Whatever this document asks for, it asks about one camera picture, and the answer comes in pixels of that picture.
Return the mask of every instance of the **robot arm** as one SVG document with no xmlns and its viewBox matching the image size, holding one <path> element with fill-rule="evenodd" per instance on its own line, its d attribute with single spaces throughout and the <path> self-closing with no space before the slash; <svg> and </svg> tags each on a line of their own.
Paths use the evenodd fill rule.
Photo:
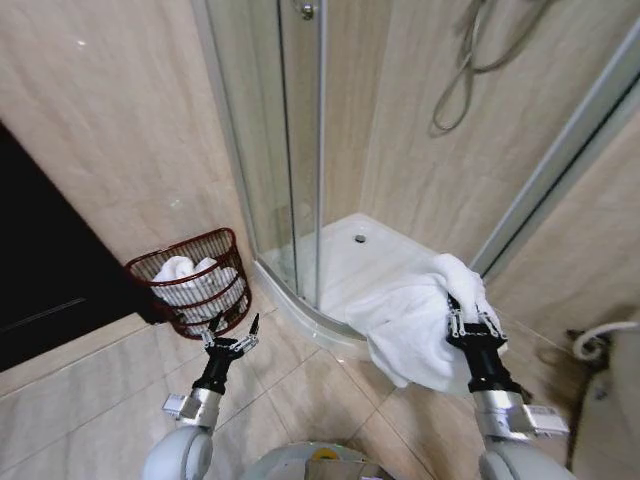
<svg viewBox="0 0 640 480">
<path fill-rule="evenodd" d="M 484 480 L 575 480 L 553 459 L 533 447 L 531 436 L 566 435 L 569 429 L 550 407 L 525 405 L 521 387 L 511 379 L 498 349 L 506 335 L 488 314 L 479 323 L 462 321 L 458 302 L 449 297 L 447 342 L 462 350 L 471 371 L 469 391 L 486 452 L 480 458 Z"/>
<path fill-rule="evenodd" d="M 241 340 L 212 338 L 203 334 L 209 361 L 202 376 L 193 383 L 191 394 L 171 394 L 162 409 L 182 424 L 158 442 L 142 470 L 142 480 L 200 480 L 213 453 L 211 435 L 218 420 L 218 405 L 225 394 L 231 362 L 258 344 L 256 315 L 249 335 Z"/>
</svg>

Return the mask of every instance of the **white pipe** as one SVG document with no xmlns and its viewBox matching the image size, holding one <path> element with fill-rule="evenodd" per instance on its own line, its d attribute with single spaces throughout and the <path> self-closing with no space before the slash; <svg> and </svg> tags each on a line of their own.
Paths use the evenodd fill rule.
<svg viewBox="0 0 640 480">
<path fill-rule="evenodd" d="M 614 330 L 629 330 L 633 328 L 639 328 L 640 322 L 613 322 L 605 323 L 599 327 L 587 330 L 580 335 L 575 342 L 573 342 L 573 354 L 579 360 L 591 361 L 597 359 L 602 353 L 602 348 L 596 346 L 592 352 L 585 352 L 584 345 L 593 337 L 602 335 L 603 333 L 612 332 Z"/>
</svg>

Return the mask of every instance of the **red wire basket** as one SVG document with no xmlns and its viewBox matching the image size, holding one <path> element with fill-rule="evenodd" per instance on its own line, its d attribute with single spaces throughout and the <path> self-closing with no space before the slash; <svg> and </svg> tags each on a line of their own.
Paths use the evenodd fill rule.
<svg viewBox="0 0 640 480">
<path fill-rule="evenodd" d="M 165 263 L 176 256 L 186 258 L 173 259 L 165 268 L 177 265 L 177 271 L 185 264 L 190 268 L 197 265 L 196 273 L 154 281 Z M 249 282 L 230 228 L 134 258 L 125 268 L 139 285 L 150 289 L 161 317 L 186 338 L 200 339 L 207 328 L 216 336 L 222 335 L 238 325 L 251 307 Z"/>
</svg>

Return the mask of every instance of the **folded towel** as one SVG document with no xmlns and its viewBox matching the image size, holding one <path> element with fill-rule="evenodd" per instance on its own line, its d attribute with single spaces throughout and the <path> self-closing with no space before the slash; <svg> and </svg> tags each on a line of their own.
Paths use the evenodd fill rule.
<svg viewBox="0 0 640 480">
<path fill-rule="evenodd" d="M 161 267 L 158 274 L 153 278 L 154 282 L 168 282 L 178 280 L 180 278 L 189 277 L 196 273 L 200 273 L 217 262 L 209 257 L 202 259 L 198 265 L 194 267 L 193 261 L 187 257 L 175 256 L 168 259 Z M 189 280 L 188 282 L 179 283 L 177 285 L 163 285 L 151 287 L 151 290 L 168 305 L 172 307 L 181 307 L 204 301 L 212 298 L 229 286 L 237 277 L 238 271 L 235 268 L 214 268 L 211 272 L 201 277 Z M 230 308 L 244 294 L 245 281 L 238 278 L 235 283 L 225 293 L 203 305 L 197 307 L 178 308 L 184 315 L 185 323 L 198 323 L 205 320 L 211 320 L 224 310 Z M 242 313 L 246 310 L 248 300 L 246 296 L 242 298 L 238 304 L 239 311 Z M 218 329 L 227 327 L 224 317 L 220 318 Z M 187 333 L 192 335 L 204 331 L 206 326 L 188 327 Z"/>
</svg>

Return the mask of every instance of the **shower hose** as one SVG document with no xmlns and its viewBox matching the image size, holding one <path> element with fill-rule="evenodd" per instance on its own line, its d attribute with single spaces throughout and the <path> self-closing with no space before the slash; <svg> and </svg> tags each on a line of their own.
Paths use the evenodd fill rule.
<svg viewBox="0 0 640 480">
<path fill-rule="evenodd" d="M 431 120 L 440 133 L 447 133 L 455 129 L 460 125 L 460 123 L 462 123 L 462 120 L 467 115 L 469 106 L 471 105 L 471 98 L 473 96 L 474 77 L 482 73 L 497 70 L 516 58 L 531 38 L 533 31 L 540 23 L 540 19 L 554 0 L 536 0 L 536 5 L 531 8 L 532 11 L 529 14 L 529 20 L 522 28 L 520 34 L 511 42 L 504 53 L 491 63 L 486 65 L 477 65 L 475 63 L 475 56 L 478 48 L 478 38 L 486 20 L 489 17 L 489 12 L 493 8 L 491 4 L 494 1 L 495 0 L 471 0 L 471 4 L 468 7 L 468 20 L 467 25 L 464 28 L 464 35 L 460 46 L 458 70 L 442 92 L 442 95 L 440 95 L 440 98 L 433 109 Z M 441 120 L 442 110 L 451 98 L 451 94 L 453 93 L 456 85 L 463 78 L 464 104 L 462 110 L 458 116 L 453 119 L 453 121 L 445 123 Z"/>
<path fill-rule="evenodd" d="M 640 329 L 640 322 L 629 321 L 629 322 L 613 322 L 613 323 L 605 323 L 604 325 L 600 325 L 599 327 L 592 328 L 591 330 L 587 330 L 582 335 L 580 335 L 576 341 L 573 343 L 573 355 L 578 360 L 584 361 L 592 361 L 598 359 L 600 355 L 602 355 L 602 346 L 595 344 L 593 345 L 592 350 L 586 351 L 585 344 L 596 338 L 598 335 L 602 335 L 609 332 L 615 332 L 617 330 L 637 330 Z"/>
</svg>

